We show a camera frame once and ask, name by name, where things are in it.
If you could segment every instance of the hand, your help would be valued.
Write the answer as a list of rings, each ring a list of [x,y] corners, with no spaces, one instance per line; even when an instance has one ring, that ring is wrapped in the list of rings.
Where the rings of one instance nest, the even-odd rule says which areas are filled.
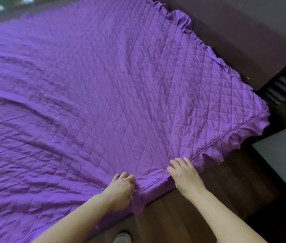
[[[185,161],[180,158],[170,160],[173,167],[168,167],[167,171],[176,182],[176,187],[181,194],[190,202],[193,202],[196,196],[208,191],[191,161],[186,157],[184,159]]]
[[[116,174],[108,187],[100,194],[108,202],[109,212],[118,212],[128,207],[133,200],[135,186],[134,175],[123,172]]]

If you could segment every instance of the foot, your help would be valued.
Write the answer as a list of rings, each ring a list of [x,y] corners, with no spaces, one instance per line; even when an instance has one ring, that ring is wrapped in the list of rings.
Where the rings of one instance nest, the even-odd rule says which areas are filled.
[[[129,233],[121,232],[117,234],[113,243],[132,243],[132,237]]]

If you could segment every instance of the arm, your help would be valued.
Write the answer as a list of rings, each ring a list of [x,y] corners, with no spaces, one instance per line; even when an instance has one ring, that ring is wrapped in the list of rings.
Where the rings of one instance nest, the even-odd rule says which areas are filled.
[[[170,163],[173,167],[167,170],[176,187],[199,210],[219,243],[267,243],[206,189],[189,159],[176,158]]]
[[[125,209],[133,199],[135,177],[116,174],[109,186],[58,221],[33,243],[83,243],[94,226],[110,211]]]

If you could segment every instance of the finger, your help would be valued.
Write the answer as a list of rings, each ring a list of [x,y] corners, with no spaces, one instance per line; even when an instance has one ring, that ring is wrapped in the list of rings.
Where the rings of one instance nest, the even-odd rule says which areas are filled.
[[[129,174],[127,172],[123,172],[119,178],[126,178]]]
[[[173,169],[171,166],[169,166],[167,168],[167,171],[169,172],[169,174],[173,177],[176,174],[176,170]]]
[[[187,163],[187,165],[188,165],[189,168],[194,169],[194,166],[193,166],[193,164],[191,163],[190,159],[184,157],[184,160],[186,161],[186,163]]]
[[[113,182],[113,181],[116,181],[118,178],[119,178],[119,174],[117,173],[117,174],[114,176],[112,182]]]
[[[128,180],[131,184],[135,185],[136,180],[135,180],[135,176],[134,175],[129,175],[128,177],[125,178],[126,180]]]
[[[180,164],[176,161],[171,159],[170,160],[170,164],[175,168],[175,169],[179,169],[180,168]]]
[[[180,164],[181,167],[187,166],[186,163],[180,158],[176,158],[176,161]]]

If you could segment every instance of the purple quilt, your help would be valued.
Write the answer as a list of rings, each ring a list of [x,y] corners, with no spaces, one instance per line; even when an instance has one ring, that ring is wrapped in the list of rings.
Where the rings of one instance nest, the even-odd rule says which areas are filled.
[[[107,187],[137,180],[101,229],[268,125],[266,103],[151,0],[83,0],[0,24],[0,242],[29,242]]]

